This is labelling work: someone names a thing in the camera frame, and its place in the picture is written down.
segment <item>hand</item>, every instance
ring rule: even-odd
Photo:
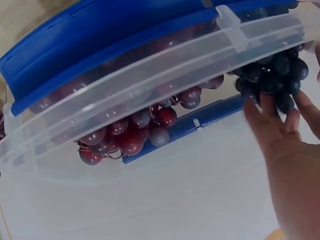
[[[294,100],[320,139],[320,110],[302,91]],[[261,108],[246,102],[243,110],[265,157],[280,227],[290,240],[320,239],[320,145],[302,142],[297,109],[283,123],[271,96],[261,95]]]

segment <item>blue plastic strip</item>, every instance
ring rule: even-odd
[[[236,11],[236,13],[238,13],[272,5],[292,4],[295,3],[296,0],[211,0],[211,2],[213,6],[228,5],[228,7],[230,7],[231,4],[236,4],[239,6],[238,11]]]
[[[201,0],[84,0],[53,17],[0,59],[16,101],[84,58],[146,28],[206,9]]]
[[[177,123],[168,128],[170,133],[170,143],[183,138],[197,130],[194,120],[198,119],[200,127],[204,128],[221,119],[224,119],[232,114],[242,110],[243,100],[240,95],[220,100],[195,110],[187,115],[179,117]],[[142,151],[135,156],[125,156],[122,158],[124,164],[128,164],[152,151],[158,149],[153,146],[149,140],[144,143]]]
[[[34,89],[25,97],[21,98],[20,100],[16,100],[12,105],[11,111],[15,116],[17,116],[29,106],[39,101],[42,97],[48,95],[65,83],[69,82],[71,79],[92,69],[95,66],[98,66],[101,63],[113,59],[128,50],[134,49],[135,47],[141,46],[154,39],[177,32],[198,23],[210,21],[212,19],[215,19],[217,16],[217,11],[215,11],[214,9],[206,8],[205,10],[201,10],[185,15],[183,17],[163,22],[159,25],[150,27],[146,30],[131,35],[130,37],[119,40],[116,43],[102,49],[101,51],[60,72],[53,78],[44,82],[41,86]]]

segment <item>finger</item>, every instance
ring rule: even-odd
[[[243,111],[264,156],[267,156],[270,146],[283,138],[279,128],[274,121],[270,121],[269,117],[260,114],[252,102],[245,102]]]
[[[284,128],[287,133],[294,133],[299,130],[300,125],[300,112],[297,109],[293,109],[286,116],[284,122]]]
[[[294,100],[311,131],[318,139],[320,139],[320,110],[312,103],[310,98],[303,91],[300,91],[294,97]]]
[[[274,98],[270,95],[261,93],[260,99],[263,114],[269,117],[276,117],[280,120]]]

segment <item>grape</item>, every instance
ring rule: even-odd
[[[290,61],[284,54],[276,54],[272,60],[272,66],[276,73],[283,77],[290,72]]]
[[[181,93],[178,94],[178,98],[181,101],[195,101],[197,100],[201,95],[201,88],[198,86],[194,86],[192,88],[189,88]]]
[[[116,141],[121,151],[128,156],[137,155],[144,146],[144,141],[136,129],[129,129],[124,134],[117,136]]]
[[[69,141],[70,138],[70,134],[67,132],[62,132],[60,134],[58,134],[57,136],[54,136],[53,138],[51,138],[51,141],[56,144],[56,145],[60,145],[63,144],[67,141]]]
[[[102,155],[94,154],[89,150],[82,150],[81,148],[79,149],[79,155],[85,164],[91,166],[97,165],[104,158]]]
[[[271,63],[272,59],[274,58],[273,55],[267,56],[265,58],[262,58],[258,61],[256,61],[258,64],[262,64],[262,65],[268,65],[269,63]]]
[[[252,101],[253,103],[260,102],[259,91],[255,85],[246,82],[241,88],[241,97],[245,101]]]
[[[144,128],[140,128],[138,131],[142,137],[142,141],[145,142],[149,137],[149,125]]]
[[[260,81],[260,88],[265,94],[274,94],[278,90],[280,84],[280,80],[277,76],[265,74]]]
[[[257,83],[260,81],[264,70],[262,66],[258,63],[251,63],[245,66],[245,78],[251,83]]]
[[[240,67],[240,68],[233,70],[232,73],[241,78],[245,74],[245,71],[242,67]]]
[[[89,146],[89,149],[94,154],[113,154],[118,151],[118,144],[112,135],[104,136],[103,140],[97,145]]]
[[[165,99],[165,100],[159,102],[159,105],[162,108],[170,108],[170,107],[172,107],[173,104],[174,104],[174,101],[171,98],[168,98],[168,99]]]
[[[183,108],[191,110],[191,109],[195,109],[196,107],[198,107],[200,102],[201,102],[201,98],[199,97],[195,101],[181,101],[180,104]]]
[[[236,81],[235,81],[235,89],[240,93],[241,92],[241,88],[244,84],[244,81],[241,80],[241,78],[238,78]]]
[[[161,108],[156,115],[156,121],[162,127],[171,127],[177,122],[177,113],[176,111],[169,107],[169,108]]]
[[[110,124],[108,126],[108,129],[112,135],[121,135],[127,130],[128,125],[129,125],[128,119],[123,118]]]
[[[103,127],[98,129],[97,131],[94,131],[86,136],[81,137],[79,140],[84,144],[87,144],[88,146],[97,145],[103,140],[106,132],[106,128]]]
[[[289,93],[283,90],[276,93],[275,104],[277,108],[286,115],[290,112],[290,110],[295,108],[294,101],[291,99]]]
[[[291,69],[289,76],[294,80],[302,81],[309,75],[308,65],[300,58],[291,60]]]
[[[49,95],[41,98],[38,102],[33,104],[29,109],[34,114],[39,114],[44,110],[51,107],[53,104],[59,102],[63,97],[59,94],[59,92],[52,92]]]
[[[285,50],[283,53],[289,59],[297,59],[299,57],[299,52],[295,47]]]
[[[288,78],[283,83],[283,90],[285,90],[288,94],[291,94],[293,96],[299,93],[300,88],[301,88],[300,80],[293,80]]]
[[[91,82],[85,76],[81,75],[73,79],[72,81],[63,85],[59,90],[63,97],[67,97],[71,94],[76,93],[80,89],[85,88]]]
[[[146,108],[132,114],[130,119],[138,129],[144,128],[150,123],[151,120],[149,109]]]
[[[152,145],[160,148],[170,141],[170,135],[168,130],[162,126],[154,126],[150,130],[150,141]]]
[[[149,106],[149,111],[153,116],[157,115],[158,111],[159,111],[159,105],[154,104],[154,105]]]
[[[303,49],[305,49],[305,44],[302,43],[295,47],[295,49],[300,53]]]
[[[199,85],[202,89],[218,89],[224,83],[224,76],[217,76],[215,78],[209,79]]]

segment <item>beige floor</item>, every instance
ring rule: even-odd
[[[0,57],[45,20],[78,0],[0,0]],[[0,75],[0,100],[6,83]]]

